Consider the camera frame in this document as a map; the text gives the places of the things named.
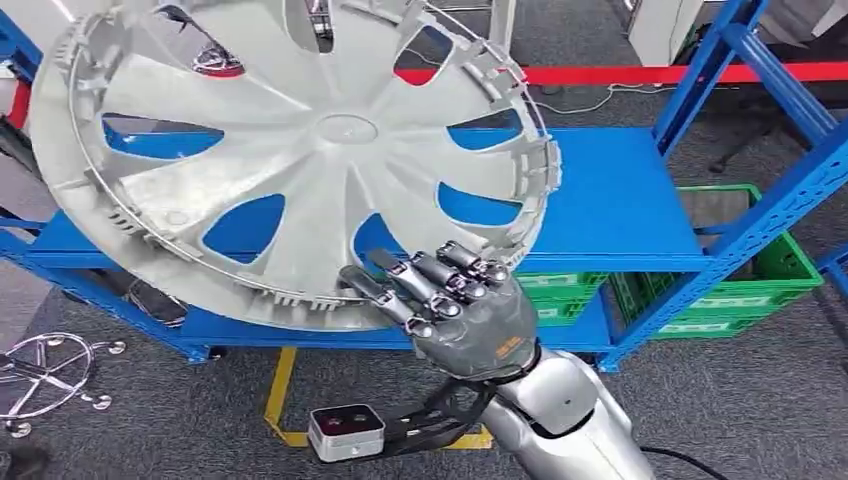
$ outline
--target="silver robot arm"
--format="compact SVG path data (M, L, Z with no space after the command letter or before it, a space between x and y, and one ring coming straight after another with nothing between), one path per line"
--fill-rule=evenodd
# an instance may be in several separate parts
M419 252L402 261L381 251L371 259L389 285L354 266L342 269L341 279L403 328L454 383L425 408L393 421L364 405L312 412L309 439L322 461L438 448L481 420L535 479L654 478L630 420L592 368L538 345L536 311L503 265L455 242L435 257ZM467 411L444 400L456 386L477 392Z
M480 419L534 479L654 478L627 414L570 353L542 348L527 376L498 386Z

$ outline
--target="red barrier tape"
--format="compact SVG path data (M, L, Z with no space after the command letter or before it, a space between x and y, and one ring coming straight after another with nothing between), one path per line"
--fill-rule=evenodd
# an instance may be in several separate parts
M6 117L9 123L18 130L24 128L26 117L29 114L30 93L30 86L26 82L18 80L18 86L15 87L15 98L12 100L12 110Z
M784 65L802 82L848 80L848 62L787 63ZM673 67L525 67L531 85L627 85L679 83L686 66ZM412 84L421 84L433 76L434 69L403 69L396 73ZM757 74L747 65L730 65L720 83L758 83Z

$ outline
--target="green plastic crate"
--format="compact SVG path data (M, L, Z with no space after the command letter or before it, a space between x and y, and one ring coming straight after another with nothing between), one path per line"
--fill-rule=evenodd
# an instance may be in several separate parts
M536 313L539 315L540 327L572 325L583 309L589 304L589 299L544 300L533 301Z
M638 274L615 273L610 277L618 306L624 316L625 323L630 323L645 307L650 304L653 297L645 293L642 280ZM673 339L673 338L726 338L732 337L744 331L751 325L763 320L769 315L767 312L753 315L724 317L703 316L690 314L688 311L678 315L668 325L660 329L651 338Z
M712 318L710 323L699 318L698 322L674 321L655 333L651 338L666 340L674 338L729 338L745 331L765 317L726 320Z
M590 299L607 273L520 273L515 276L531 300Z
M751 204L760 199L753 185L685 187L680 190L746 190ZM753 278L732 275L693 303L687 312L702 316L768 315L824 283L801 247L783 233L753 258ZM664 292L681 274L644 273L651 299Z

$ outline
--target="yellow floor marking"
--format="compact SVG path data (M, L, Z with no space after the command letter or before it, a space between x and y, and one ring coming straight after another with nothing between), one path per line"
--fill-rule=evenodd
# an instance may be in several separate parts
M280 439L289 447L306 447L309 445L306 432L286 432L280 428L280 418L283 415L286 393L291 382L297 348L283 347L280 349L280 359L277 360L277 370L271 382L268 402L265 404L265 421ZM453 445L445 448L452 450L486 450L492 448L492 434L481 427L480 433L467 433Z

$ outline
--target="black cable on floor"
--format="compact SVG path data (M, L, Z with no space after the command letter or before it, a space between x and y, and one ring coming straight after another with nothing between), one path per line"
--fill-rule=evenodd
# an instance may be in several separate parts
M659 455L668 455L669 457L674 457L674 458L678 458L680 460L683 460L684 462L686 462L686 463L688 463L688 464L690 464L694 467L697 467L702 472L710 475L711 477L715 478L716 480L730 480L729 478L725 477L724 475L713 470L713 468L710 467L709 465L703 464L703 463L699 462L698 460L695 460L694 458L690 457L689 455L686 455L686 454L683 454L683 453L680 453L680 452L675 452L674 450L668 450L668 449L665 449L665 448L642 447L642 446L640 446L639 448L641 448L643 452L656 453L656 454L659 454Z

